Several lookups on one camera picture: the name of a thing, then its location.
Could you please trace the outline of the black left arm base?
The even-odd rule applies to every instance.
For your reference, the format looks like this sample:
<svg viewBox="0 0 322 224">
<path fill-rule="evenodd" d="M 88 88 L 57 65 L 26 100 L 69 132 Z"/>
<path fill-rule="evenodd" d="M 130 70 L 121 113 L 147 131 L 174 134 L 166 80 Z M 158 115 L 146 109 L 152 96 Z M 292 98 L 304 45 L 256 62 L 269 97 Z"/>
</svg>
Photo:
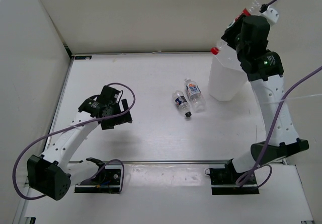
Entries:
<svg viewBox="0 0 322 224">
<path fill-rule="evenodd" d="M 95 158 L 86 161 L 94 163 L 98 172 L 89 180 L 84 180 L 75 185 L 74 193 L 87 194 L 120 194 L 123 190 L 125 166 L 119 159 L 106 163 Z"/>
</svg>

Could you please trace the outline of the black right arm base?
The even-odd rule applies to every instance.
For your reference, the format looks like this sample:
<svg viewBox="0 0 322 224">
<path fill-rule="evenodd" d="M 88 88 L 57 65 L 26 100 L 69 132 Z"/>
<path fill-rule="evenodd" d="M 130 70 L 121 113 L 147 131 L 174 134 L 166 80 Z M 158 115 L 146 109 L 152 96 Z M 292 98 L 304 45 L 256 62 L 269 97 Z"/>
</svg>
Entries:
<svg viewBox="0 0 322 224">
<path fill-rule="evenodd" d="M 258 195 L 259 189 L 254 174 L 242 186 L 236 185 L 236 180 L 242 175 L 224 167 L 207 168 L 205 175 L 210 177 L 212 195 Z"/>
</svg>

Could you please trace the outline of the black cap small bottle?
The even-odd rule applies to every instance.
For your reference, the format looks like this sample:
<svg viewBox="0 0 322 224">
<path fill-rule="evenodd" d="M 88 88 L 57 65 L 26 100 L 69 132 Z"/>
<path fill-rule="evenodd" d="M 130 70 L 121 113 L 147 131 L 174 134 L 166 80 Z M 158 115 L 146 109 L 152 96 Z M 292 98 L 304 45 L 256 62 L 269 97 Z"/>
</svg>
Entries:
<svg viewBox="0 0 322 224">
<path fill-rule="evenodd" d="M 182 91 L 176 90 L 172 94 L 172 98 L 176 107 L 182 116 L 190 118 L 192 116 L 190 104 L 187 102 L 184 93 Z"/>
</svg>

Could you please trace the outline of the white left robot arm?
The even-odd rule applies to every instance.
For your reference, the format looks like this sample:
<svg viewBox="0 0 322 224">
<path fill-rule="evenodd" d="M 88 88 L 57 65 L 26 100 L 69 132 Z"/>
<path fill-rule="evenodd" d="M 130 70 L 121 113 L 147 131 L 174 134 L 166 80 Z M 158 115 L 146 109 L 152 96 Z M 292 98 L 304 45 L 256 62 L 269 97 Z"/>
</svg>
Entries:
<svg viewBox="0 0 322 224">
<path fill-rule="evenodd" d="M 126 99 L 118 100 L 118 94 L 102 95 L 86 99 L 78 109 L 72 124 L 60 132 L 59 138 L 39 156 L 27 160 L 28 182 L 31 188 L 54 200 L 60 200 L 70 186 L 106 184 L 111 177 L 106 175 L 106 164 L 89 157 L 78 164 L 69 161 L 88 135 L 98 126 L 103 130 L 116 125 L 131 123 L 130 105 Z"/>
</svg>

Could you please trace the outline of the red label plastic bottle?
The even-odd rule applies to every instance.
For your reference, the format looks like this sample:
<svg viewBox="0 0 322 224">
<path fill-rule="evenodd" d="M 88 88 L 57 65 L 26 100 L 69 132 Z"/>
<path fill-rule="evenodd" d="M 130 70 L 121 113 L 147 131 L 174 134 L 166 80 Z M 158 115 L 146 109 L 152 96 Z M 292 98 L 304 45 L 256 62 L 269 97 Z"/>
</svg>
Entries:
<svg viewBox="0 0 322 224">
<path fill-rule="evenodd" d="M 251 4 L 245 7 L 242 12 L 227 26 L 224 34 L 216 42 L 216 45 L 211 48 L 210 52 L 217 55 L 225 47 L 229 46 L 235 50 L 235 38 L 241 31 L 242 22 L 245 17 L 258 15 L 261 4 L 257 0 L 253 0 Z"/>
</svg>

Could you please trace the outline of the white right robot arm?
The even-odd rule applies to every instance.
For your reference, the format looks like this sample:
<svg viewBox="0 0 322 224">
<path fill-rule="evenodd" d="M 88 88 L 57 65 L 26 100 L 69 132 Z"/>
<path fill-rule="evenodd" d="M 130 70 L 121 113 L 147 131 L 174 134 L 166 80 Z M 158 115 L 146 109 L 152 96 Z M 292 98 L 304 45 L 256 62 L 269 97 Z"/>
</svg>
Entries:
<svg viewBox="0 0 322 224">
<path fill-rule="evenodd" d="M 270 24 L 263 16 L 241 14 L 222 39 L 236 51 L 237 59 L 260 106 L 266 140 L 226 164 L 226 178 L 236 184 L 254 166 L 289 157 L 309 148 L 295 130 L 284 96 L 284 69 L 278 53 L 267 49 Z"/>
</svg>

